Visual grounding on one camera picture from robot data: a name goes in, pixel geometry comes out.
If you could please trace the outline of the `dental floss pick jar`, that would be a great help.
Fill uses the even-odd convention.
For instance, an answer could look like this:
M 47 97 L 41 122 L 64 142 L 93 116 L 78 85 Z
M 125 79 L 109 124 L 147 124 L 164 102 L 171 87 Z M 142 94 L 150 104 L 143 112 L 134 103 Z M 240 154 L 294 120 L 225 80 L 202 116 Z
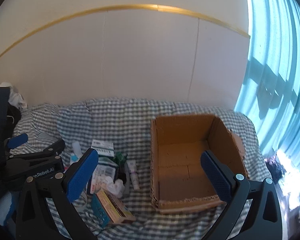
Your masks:
M 80 143 L 78 141 L 74 141 L 72 143 L 72 150 L 73 150 L 73 153 L 70 154 L 70 165 L 78 162 L 79 159 L 81 158 L 81 156 L 83 155 Z

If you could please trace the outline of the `white green medicine box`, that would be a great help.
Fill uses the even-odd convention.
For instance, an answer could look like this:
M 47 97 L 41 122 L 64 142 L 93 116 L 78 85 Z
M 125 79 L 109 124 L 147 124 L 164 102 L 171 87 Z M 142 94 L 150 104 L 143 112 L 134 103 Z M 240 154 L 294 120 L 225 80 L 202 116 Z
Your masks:
M 93 139 L 91 148 L 95 149 L 101 156 L 110 158 L 115 156 L 114 144 L 112 142 Z

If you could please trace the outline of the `green snack packet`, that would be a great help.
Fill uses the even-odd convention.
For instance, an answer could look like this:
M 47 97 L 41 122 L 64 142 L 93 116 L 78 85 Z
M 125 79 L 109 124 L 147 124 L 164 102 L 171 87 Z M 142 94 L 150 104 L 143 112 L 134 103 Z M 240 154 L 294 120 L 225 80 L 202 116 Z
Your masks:
M 126 163 L 127 155 L 122 152 L 116 152 L 114 155 L 114 162 L 119 166 L 122 167 Z

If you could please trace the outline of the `white rabbit figurine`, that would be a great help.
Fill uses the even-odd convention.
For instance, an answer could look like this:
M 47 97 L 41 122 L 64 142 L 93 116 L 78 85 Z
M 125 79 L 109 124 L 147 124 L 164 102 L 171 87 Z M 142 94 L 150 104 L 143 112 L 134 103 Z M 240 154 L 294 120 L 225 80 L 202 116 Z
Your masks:
M 125 191 L 123 181 L 121 179 L 113 181 L 110 176 L 102 177 L 101 187 L 102 189 L 110 192 L 117 198 L 121 198 Z

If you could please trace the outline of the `orange teal carton box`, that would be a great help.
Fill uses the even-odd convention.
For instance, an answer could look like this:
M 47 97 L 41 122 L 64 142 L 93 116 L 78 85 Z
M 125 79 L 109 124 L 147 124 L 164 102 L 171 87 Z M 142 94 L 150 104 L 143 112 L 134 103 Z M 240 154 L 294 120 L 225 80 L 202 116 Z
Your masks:
M 91 208 L 101 228 L 109 225 L 130 224 L 136 217 L 112 193 L 100 189 L 91 198 Z

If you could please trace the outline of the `white purple cream tube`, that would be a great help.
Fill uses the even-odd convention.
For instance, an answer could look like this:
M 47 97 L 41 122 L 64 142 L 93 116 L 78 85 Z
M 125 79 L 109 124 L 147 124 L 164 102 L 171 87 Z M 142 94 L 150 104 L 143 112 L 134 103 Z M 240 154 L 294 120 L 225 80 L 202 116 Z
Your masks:
M 139 185 L 139 177 L 138 177 L 138 171 L 136 166 L 136 160 L 128 160 L 127 165 L 129 169 L 130 178 L 133 184 L 133 189 L 139 190 L 140 185 Z

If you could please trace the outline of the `black clothes pile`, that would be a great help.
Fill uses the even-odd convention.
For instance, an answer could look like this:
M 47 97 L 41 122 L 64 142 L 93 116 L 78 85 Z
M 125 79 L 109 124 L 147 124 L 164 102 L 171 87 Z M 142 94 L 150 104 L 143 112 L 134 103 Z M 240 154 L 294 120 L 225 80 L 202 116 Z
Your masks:
M 21 119 L 20 110 L 17 107 L 12 106 L 10 103 L 8 103 L 6 130 L 12 134 L 14 131 L 14 128 L 16 127 L 16 125 L 20 119 Z

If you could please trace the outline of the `white clothes pile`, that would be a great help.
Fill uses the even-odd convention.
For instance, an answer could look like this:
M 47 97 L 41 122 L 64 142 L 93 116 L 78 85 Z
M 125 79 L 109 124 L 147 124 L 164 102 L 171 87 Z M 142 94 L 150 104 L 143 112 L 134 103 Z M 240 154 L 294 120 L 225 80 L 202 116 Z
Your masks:
M 8 87 L 10 89 L 10 95 L 8 99 L 8 103 L 20 111 L 22 109 L 26 109 L 28 107 L 26 101 L 23 99 L 22 95 L 20 93 L 17 93 L 14 91 L 14 88 L 12 84 L 9 82 L 3 82 L 0 84 L 0 87 Z

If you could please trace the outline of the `dark items on floor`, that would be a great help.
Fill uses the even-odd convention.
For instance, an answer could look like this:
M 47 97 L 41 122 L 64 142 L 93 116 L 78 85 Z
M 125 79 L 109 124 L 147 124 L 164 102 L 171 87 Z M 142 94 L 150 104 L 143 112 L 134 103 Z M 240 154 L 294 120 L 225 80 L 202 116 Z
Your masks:
M 279 158 L 277 155 L 274 155 L 270 158 L 266 158 L 265 160 L 266 167 L 269 170 L 272 180 L 274 184 L 277 184 L 280 179 L 282 179 L 286 173 L 286 169 L 280 163 Z

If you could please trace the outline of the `black phone-like card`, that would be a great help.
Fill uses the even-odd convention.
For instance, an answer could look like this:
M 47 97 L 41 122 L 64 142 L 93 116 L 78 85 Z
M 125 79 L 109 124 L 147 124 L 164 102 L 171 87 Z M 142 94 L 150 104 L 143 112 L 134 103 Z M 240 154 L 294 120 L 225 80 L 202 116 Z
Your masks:
M 96 193 L 100 189 L 107 189 L 107 185 L 113 184 L 116 180 L 119 166 L 107 157 L 99 157 L 98 165 L 93 171 L 88 193 Z

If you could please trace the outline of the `grey checkered cloth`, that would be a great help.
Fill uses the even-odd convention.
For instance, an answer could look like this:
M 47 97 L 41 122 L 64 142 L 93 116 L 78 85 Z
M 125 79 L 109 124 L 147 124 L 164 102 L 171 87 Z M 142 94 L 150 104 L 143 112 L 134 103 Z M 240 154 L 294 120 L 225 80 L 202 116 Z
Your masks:
M 137 162 L 141 189 L 132 191 L 123 203 L 136 217 L 132 224 L 100 227 L 91 207 L 81 218 L 98 239 L 201 239 L 223 211 L 223 206 L 196 212 L 162 215 L 151 206 L 150 194 L 150 124 L 159 115 L 190 113 L 214 114 L 243 141 L 244 164 L 251 180 L 270 176 L 253 123 L 242 113 L 231 109 L 207 107 L 194 103 L 146 99 L 91 99 L 67 106 L 44 103 L 22 111 L 14 134 L 26 133 L 27 143 L 12 150 L 13 154 L 40 152 L 62 139 L 65 150 L 63 164 L 69 166 L 72 143 L 82 150 L 94 139 L 109 141 L 115 150 Z

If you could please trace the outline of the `cardboard box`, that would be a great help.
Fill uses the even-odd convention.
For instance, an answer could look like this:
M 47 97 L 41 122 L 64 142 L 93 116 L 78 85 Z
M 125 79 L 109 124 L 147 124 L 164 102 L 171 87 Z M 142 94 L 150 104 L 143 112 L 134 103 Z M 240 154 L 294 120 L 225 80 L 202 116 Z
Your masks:
M 212 114 L 158 116 L 151 122 L 151 203 L 161 214 L 203 211 L 222 201 L 200 164 L 211 150 L 234 173 L 247 175 L 237 132 Z

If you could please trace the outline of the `blue striped curtain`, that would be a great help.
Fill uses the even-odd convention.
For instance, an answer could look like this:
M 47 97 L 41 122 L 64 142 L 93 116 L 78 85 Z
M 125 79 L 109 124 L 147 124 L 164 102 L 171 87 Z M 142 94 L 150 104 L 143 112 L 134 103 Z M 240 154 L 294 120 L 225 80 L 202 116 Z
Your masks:
M 300 171 L 300 5 L 247 2 L 250 44 L 235 110 L 253 122 L 263 155 L 282 151 Z

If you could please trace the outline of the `gold wall trim strip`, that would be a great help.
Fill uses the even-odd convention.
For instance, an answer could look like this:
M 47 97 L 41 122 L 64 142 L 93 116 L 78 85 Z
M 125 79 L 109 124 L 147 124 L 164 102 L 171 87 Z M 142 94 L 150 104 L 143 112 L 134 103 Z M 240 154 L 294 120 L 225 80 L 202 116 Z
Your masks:
M 217 18 L 208 16 L 208 15 L 205 15 L 205 14 L 202 14 L 199 12 L 195 12 L 192 10 L 179 8 L 179 7 L 172 7 L 172 6 L 168 6 L 168 5 L 160 5 L 160 4 L 120 4 L 120 5 L 110 5 L 110 6 L 106 6 L 106 7 L 92 8 L 92 9 L 79 11 L 79 12 L 76 12 L 76 13 L 73 13 L 70 15 L 63 16 L 56 20 L 50 21 L 44 25 L 41 25 L 39 28 L 36 28 L 36 29 L 32 30 L 31 32 L 28 32 L 26 35 L 22 36 L 21 38 L 19 38 L 15 42 L 13 42 L 9 47 L 7 47 L 0 54 L 0 58 L 3 57 L 13 47 L 20 44 L 23 40 L 33 36 L 34 34 L 40 32 L 40 31 L 43 31 L 54 25 L 57 25 L 61 22 L 68 21 L 68 20 L 71 20 L 71 19 L 77 18 L 77 17 L 82 17 L 85 15 L 98 13 L 98 12 L 110 12 L 110 11 L 121 11 L 121 10 L 149 10 L 149 11 L 165 12 L 165 13 L 170 13 L 170 14 L 188 16 L 191 18 L 197 18 L 199 20 L 204 20 L 204 21 L 207 21 L 210 23 L 214 23 L 218 26 L 221 26 L 223 28 L 234 31 L 243 37 L 250 38 L 250 35 L 247 32 L 243 31 L 242 29 L 236 28 L 236 27 L 230 25 L 229 23 L 221 21 Z

